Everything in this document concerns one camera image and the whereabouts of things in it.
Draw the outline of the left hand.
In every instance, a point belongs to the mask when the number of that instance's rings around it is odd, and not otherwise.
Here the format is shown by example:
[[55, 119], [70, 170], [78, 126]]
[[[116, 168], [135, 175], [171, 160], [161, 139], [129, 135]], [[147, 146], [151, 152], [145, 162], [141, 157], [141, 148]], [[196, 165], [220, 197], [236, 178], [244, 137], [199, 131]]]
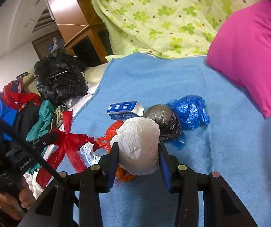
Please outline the left hand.
[[19, 193], [19, 201], [7, 192], [0, 193], [0, 208], [14, 220], [22, 219], [22, 209], [29, 209], [36, 201], [25, 178], [21, 178], [22, 189]]

